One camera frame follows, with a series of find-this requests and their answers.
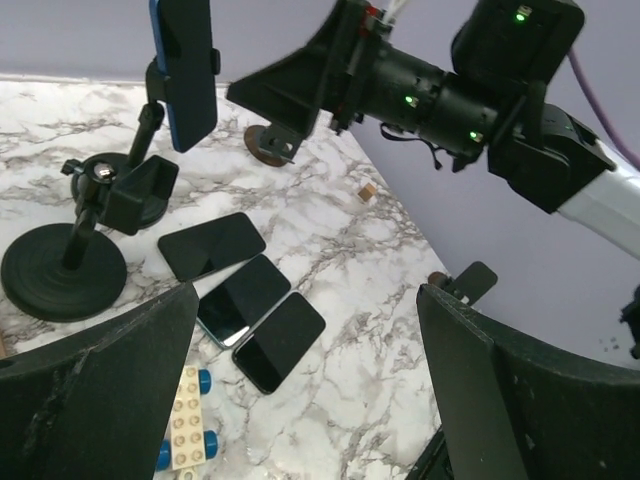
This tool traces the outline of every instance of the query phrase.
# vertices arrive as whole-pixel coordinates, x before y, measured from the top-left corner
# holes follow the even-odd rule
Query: smartphone
[[[322,316],[292,293],[234,350],[232,359],[264,394],[282,384],[325,329]]]
[[[244,213],[160,237],[158,248],[181,282],[197,280],[259,255],[267,247]]]
[[[200,300],[198,321],[222,349],[235,345],[291,290],[291,283],[258,255]]]
[[[209,0],[150,0],[149,9],[158,70],[171,79],[173,148],[184,153],[218,121]]]

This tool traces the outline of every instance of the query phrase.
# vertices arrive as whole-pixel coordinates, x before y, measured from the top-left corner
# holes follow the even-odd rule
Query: blue wheel
[[[205,370],[203,368],[198,370],[198,379],[200,380],[200,394],[206,395],[211,391],[211,385],[213,383],[211,381],[211,374],[209,373],[209,370]]]
[[[218,453],[218,436],[213,430],[204,432],[204,454],[211,460]]]
[[[166,470],[171,465],[171,444],[169,440],[163,440],[160,446],[160,454],[156,462],[156,472]]]

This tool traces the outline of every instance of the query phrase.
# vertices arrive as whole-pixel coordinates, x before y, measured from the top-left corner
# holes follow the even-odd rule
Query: beige lego brick
[[[172,470],[188,469],[206,461],[200,384],[198,369],[194,366],[185,366],[182,370],[169,430]]]
[[[365,202],[368,202],[373,198],[373,196],[376,194],[377,191],[378,190],[376,189],[376,187],[374,187],[370,183],[367,183],[365,187],[362,190],[360,190],[360,193],[358,193],[358,196]]]

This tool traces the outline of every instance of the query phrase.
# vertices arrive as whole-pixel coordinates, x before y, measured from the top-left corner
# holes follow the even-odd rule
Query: white marble surface
[[[156,137],[150,153],[181,168],[167,216],[136,237],[109,232],[130,274],[114,308],[56,325],[26,317],[0,293],[7,346],[36,348],[158,295],[175,284],[156,247],[161,235],[244,211],[327,328],[282,387],[263,396],[196,327],[188,362],[213,374],[205,426],[221,443],[201,475],[404,478],[439,422],[415,294],[443,267],[350,134],[318,127],[295,165],[266,167],[242,140],[246,127],[264,122],[219,93],[219,128],[198,147],[179,155],[167,128]],[[74,220],[62,162],[126,152],[143,102],[135,86],[0,82],[0,252],[31,228]],[[378,194],[364,203],[357,192],[367,182]],[[230,272],[199,282],[199,292]]]

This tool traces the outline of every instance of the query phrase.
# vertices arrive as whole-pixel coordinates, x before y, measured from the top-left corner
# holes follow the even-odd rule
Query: phone holder
[[[74,322],[109,308],[124,289],[127,268],[118,247],[96,232],[96,225],[133,236],[166,212],[179,168],[157,155],[144,161],[164,119],[158,102],[170,101],[169,79],[155,60],[147,69],[146,86],[148,103],[128,155],[98,154],[84,162],[68,160],[62,167],[72,177],[75,224],[31,230],[5,253],[2,286],[25,313]]]

